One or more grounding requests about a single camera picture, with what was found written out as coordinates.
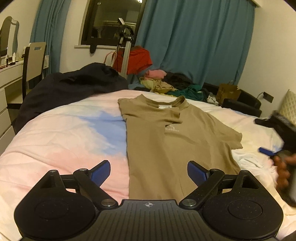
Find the person's right hand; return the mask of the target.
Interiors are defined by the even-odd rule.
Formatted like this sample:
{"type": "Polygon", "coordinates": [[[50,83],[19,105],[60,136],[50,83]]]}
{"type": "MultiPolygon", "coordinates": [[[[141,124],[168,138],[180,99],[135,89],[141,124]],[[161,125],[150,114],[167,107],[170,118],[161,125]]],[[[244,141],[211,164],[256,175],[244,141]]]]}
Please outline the person's right hand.
{"type": "Polygon", "coordinates": [[[290,172],[287,169],[287,165],[295,166],[295,154],[281,159],[279,156],[273,158],[274,165],[277,170],[276,190],[280,193],[287,189],[289,185],[290,172]]]}

